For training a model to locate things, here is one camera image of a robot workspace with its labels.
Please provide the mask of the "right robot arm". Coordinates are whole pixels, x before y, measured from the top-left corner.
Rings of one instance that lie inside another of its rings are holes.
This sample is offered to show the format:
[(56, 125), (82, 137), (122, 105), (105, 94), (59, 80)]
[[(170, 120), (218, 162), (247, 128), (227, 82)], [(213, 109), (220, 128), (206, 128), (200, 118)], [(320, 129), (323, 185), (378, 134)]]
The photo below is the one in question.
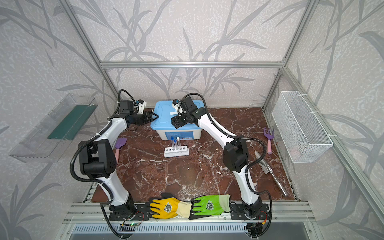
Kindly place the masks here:
[[(186, 124), (195, 124), (221, 145), (224, 165), (233, 172), (240, 188), (245, 214), (249, 219), (254, 219), (262, 208), (263, 201), (260, 195), (265, 194), (266, 191), (257, 192), (250, 175), (250, 168), (265, 157), (267, 147), (264, 142), (255, 138), (236, 136), (226, 130), (212, 117), (201, 94), (187, 94), (180, 100), (173, 100), (172, 105), (177, 115), (171, 118), (171, 124), (176, 129)], [(263, 148), (261, 156), (253, 162), (249, 162), (247, 140), (255, 141)]]

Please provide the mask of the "metal tongs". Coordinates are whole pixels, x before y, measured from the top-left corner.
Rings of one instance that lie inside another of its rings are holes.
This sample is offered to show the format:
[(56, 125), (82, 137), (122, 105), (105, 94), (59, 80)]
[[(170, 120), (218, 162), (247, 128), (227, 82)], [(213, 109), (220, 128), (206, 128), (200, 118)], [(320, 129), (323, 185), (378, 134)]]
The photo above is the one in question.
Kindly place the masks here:
[(266, 156), (254, 167), (252, 167), (252, 173), (255, 180), (255, 187), (257, 192), (268, 190), (273, 198), (273, 200), (287, 200), (289, 197), (289, 191), (285, 186), (285, 176), (283, 179), (279, 179), (279, 170), (278, 168), (273, 168), (273, 164), (276, 161), (271, 159), (271, 155), (266, 154)]

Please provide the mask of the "green work glove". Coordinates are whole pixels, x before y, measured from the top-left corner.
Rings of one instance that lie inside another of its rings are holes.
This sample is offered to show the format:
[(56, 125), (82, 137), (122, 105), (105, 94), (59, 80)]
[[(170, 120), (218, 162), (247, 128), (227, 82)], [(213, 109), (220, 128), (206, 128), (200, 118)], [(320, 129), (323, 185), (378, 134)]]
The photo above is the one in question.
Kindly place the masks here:
[(191, 199), (189, 220), (229, 213), (231, 211), (230, 198), (230, 195), (205, 195)]

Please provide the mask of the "blue plastic bin lid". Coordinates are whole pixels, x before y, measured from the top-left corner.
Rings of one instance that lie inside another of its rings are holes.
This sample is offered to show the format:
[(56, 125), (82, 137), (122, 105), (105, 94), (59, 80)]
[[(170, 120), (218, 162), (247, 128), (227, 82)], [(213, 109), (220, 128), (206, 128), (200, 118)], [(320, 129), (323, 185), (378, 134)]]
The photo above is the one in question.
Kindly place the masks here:
[(173, 131), (173, 130), (197, 130), (200, 129), (195, 124), (186, 124), (183, 127), (176, 129), (171, 124), (171, 118), (175, 115), (171, 113), (176, 112), (176, 109), (172, 106), (173, 101), (159, 101), (155, 105), (154, 113), (159, 116), (156, 120), (151, 122), (151, 128), (159, 131)]

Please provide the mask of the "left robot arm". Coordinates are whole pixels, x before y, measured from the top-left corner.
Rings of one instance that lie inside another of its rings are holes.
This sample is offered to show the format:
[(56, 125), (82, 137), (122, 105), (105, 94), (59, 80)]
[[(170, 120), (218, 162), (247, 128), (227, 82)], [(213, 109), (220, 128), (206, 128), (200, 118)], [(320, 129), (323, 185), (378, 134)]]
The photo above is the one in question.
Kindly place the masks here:
[(146, 125), (159, 115), (145, 111), (146, 102), (135, 100), (124, 89), (118, 92), (117, 104), (114, 113), (108, 117), (108, 124), (90, 140), (79, 143), (70, 162), (70, 173), (79, 182), (97, 183), (102, 187), (109, 198), (107, 203), (101, 203), (102, 207), (109, 205), (112, 212), (133, 215), (137, 208), (117, 175), (118, 160), (113, 146), (130, 125)]

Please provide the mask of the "aluminium frame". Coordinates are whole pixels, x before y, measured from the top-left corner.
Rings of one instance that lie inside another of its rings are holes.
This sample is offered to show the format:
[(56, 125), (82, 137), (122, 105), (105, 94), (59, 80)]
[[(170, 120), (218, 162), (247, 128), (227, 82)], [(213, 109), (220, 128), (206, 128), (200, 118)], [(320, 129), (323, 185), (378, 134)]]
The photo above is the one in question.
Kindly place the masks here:
[(315, 8), (318, 5), (318, 1), (307, 1), (305, 5), (304, 14), (299, 22), (299, 26), (296, 29), (293, 39), (288, 47), (288, 51), (280, 61), (264, 61), (264, 62), (178, 62), (178, 61), (156, 61), (156, 62), (103, 62), (99, 59), (96, 54), (95, 48), (89, 37), (84, 30), (81, 21), (76, 15), (76, 12), (71, 5), (70, 1), (60, 1), (61, 8), (66, 17), (69, 18), (70, 23), (73, 25), (77, 32), (80, 40), (87, 49), (87, 52), (91, 55), (93, 62), (96, 64), (97, 70), (102, 74), (103, 79), (107, 83), (108, 87), (112, 90), (114, 95), (117, 95), (117, 89), (112, 83), (112, 80), (106, 73), (106, 69), (109, 68), (274, 68), (278, 69), (278, 74), (274, 80), (271, 91), (274, 91), (280, 81), (281, 76), (285, 76), (290, 85), (294, 87), (299, 93), (302, 94), (306, 103), (310, 108), (315, 111), (315, 115), (318, 118), (320, 125), (324, 128), (325, 132), (330, 135), (330, 139), (333, 141), (333, 151), (339, 159), (341, 165), (345, 171), (350, 175), (355, 186), (361, 192), (365, 198), (368, 206), (375, 213), (377, 218), (382, 222), (384, 220), (384, 199), (380, 193), (375, 189), (372, 182), (363, 173), (363, 170), (358, 166), (355, 159), (353, 159), (350, 152), (347, 150), (346, 145), (342, 142), (342, 139), (336, 134), (333, 128), (329, 125), (325, 116), (319, 111), (318, 107), (315, 106), (311, 98), (306, 94), (306, 91), (298, 83), (293, 73), (288, 68), (288, 61), (291, 58), (294, 49), (296, 48), (299, 39), (305, 31), (310, 19), (312, 18)]

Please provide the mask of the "yellow work glove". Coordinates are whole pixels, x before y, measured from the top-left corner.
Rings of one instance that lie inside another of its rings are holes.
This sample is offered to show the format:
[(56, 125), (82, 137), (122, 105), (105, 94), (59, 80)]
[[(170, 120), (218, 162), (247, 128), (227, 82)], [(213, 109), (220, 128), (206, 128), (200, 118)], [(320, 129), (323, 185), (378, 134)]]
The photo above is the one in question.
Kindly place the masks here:
[(146, 206), (150, 208), (150, 217), (153, 219), (167, 220), (177, 216), (189, 218), (191, 202), (184, 202), (177, 199), (170, 193), (161, 193), (160, 197), (153, 197), (146, 202)]

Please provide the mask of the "white test tube rack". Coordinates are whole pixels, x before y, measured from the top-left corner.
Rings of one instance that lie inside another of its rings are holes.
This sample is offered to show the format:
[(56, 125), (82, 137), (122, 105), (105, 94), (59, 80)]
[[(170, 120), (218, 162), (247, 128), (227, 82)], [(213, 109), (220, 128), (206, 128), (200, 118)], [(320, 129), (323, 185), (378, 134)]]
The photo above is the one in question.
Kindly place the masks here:
[(182, 157), (189, 155), (189, 148), (187, 146), (180, 146), (178, 149), (176, 147), (167, 147), (164, 150), (165, 158), (173, 158), (173, 157)]

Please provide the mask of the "white plastic storage bin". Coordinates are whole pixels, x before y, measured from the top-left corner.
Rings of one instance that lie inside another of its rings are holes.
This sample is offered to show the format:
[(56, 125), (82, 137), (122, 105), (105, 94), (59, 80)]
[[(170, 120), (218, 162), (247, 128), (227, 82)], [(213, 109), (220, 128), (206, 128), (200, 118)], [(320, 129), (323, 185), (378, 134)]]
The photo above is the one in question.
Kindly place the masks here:
[(171, 137), (174, 137), (174, 140), (177, 137), (180, 137), (181, 140), (199, 140), (201, 138), (202, 129), (197, 130), (173, 130), (173, 131), (156, 131), (162, 140), (171, 140)]

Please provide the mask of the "test tube cork stopper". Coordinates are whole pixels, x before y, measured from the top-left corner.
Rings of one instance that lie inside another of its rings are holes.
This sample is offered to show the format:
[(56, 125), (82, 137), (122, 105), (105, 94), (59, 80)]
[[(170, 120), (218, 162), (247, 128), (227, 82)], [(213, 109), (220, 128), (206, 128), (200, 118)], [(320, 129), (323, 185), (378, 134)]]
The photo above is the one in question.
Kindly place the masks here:
[(180, 141), (180, 137), (177, 137), (177, 144), (178, 144), (178, 148), (179, 150), (182, 148), (181, 146), (181, 141)]

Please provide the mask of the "clear wall shelf green mat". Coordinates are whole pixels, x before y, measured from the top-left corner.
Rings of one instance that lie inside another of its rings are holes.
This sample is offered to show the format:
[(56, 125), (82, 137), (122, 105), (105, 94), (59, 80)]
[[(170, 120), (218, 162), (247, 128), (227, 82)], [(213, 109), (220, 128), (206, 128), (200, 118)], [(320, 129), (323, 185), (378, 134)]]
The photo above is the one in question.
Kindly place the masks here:
[(97, 107), (95, 97), (67, 94), (9, 155), (23, 163), (57, 162)]

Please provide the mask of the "purple toy shovel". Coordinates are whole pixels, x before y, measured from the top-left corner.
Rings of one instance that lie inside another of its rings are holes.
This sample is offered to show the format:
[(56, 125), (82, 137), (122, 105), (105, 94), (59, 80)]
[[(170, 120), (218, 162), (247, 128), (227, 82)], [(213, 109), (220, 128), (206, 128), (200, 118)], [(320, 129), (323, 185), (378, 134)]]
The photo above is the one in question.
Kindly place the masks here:
[(116, 141), (116, 144), (115, 144), (115, 148), (116, 148), (116, 152), (115, 152), (115, 158), (116, 158), (116, 161), (117, 163), (119, 162), (119, 158), (120, 158), (120, 150), (123, 146), (125, 146), (127, 142), (127, 138), (120, 138), (120, 139), (117, 139)]

